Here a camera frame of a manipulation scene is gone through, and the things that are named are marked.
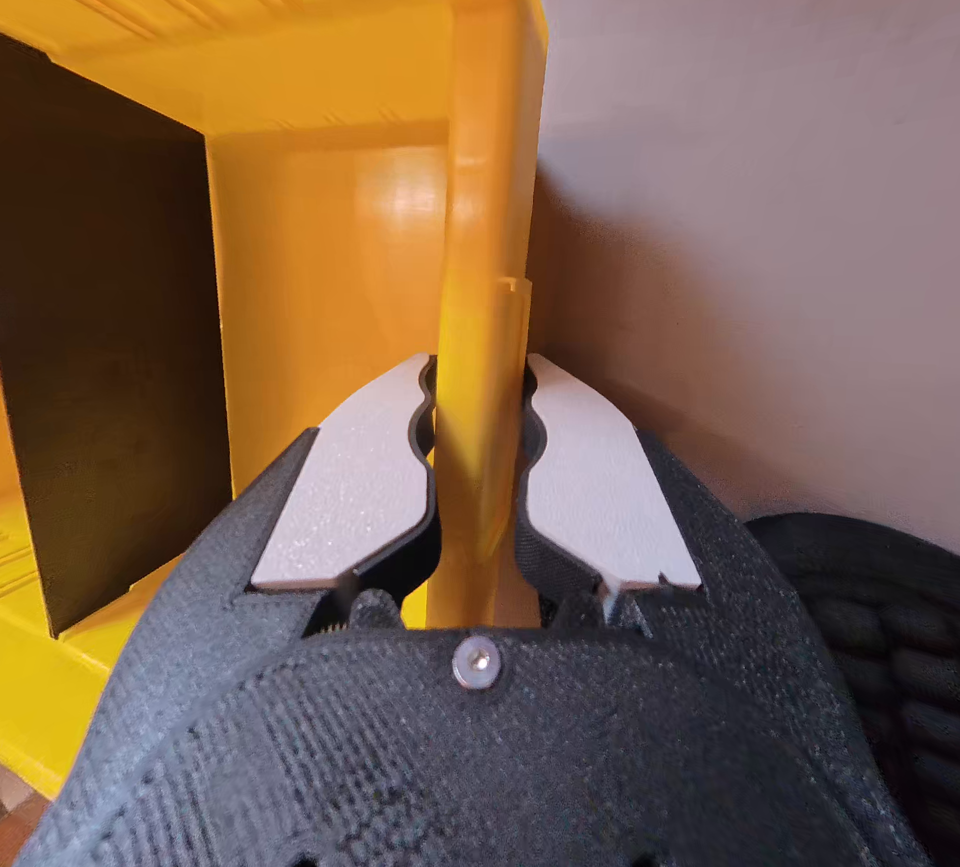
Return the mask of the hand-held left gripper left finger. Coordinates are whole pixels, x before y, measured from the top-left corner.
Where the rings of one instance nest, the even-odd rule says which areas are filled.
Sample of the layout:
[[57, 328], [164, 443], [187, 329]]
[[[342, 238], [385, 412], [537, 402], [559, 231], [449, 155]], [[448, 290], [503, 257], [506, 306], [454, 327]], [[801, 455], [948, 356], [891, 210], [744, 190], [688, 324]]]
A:
[[438, 566], [437, 358], [416, 353], [369, 381], [311, 433], [250, 585], [407, 597]]

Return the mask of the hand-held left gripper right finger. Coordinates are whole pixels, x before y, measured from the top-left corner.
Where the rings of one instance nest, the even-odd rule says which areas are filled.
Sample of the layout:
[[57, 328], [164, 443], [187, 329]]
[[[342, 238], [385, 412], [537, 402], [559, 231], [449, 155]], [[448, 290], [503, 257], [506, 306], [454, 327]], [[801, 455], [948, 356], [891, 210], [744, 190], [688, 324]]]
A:
[[592, 597], [609, 621], [623, 597], [703, 590], [641, 436], [617, 405], [545, 356], [529, 353], [525, 466], [514, 556], [555, 610]]

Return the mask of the yellow plastic bin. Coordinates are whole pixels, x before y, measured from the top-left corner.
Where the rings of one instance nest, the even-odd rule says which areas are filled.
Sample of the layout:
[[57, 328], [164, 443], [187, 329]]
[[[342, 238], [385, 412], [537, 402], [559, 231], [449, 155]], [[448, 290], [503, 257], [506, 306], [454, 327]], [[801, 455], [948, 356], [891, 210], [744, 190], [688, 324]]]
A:
[[[205, 144], [231, 501], [305, 429], [437, 358], [438, 573], [415, 628], [532, 626], [513, 546], [541, 0], [1, 0], [2, 36]], [[186, 549], [54, 637], [2, 388], [2, 765], [61, 791]]]

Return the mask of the black divider panel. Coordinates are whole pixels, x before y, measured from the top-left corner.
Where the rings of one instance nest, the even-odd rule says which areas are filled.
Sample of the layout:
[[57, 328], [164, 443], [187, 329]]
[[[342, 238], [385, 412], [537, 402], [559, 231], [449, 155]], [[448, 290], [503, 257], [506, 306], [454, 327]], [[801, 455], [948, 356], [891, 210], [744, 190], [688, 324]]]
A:
[[1, 362], [50, 634], [232, 498], [206, 144], [2, 35]]

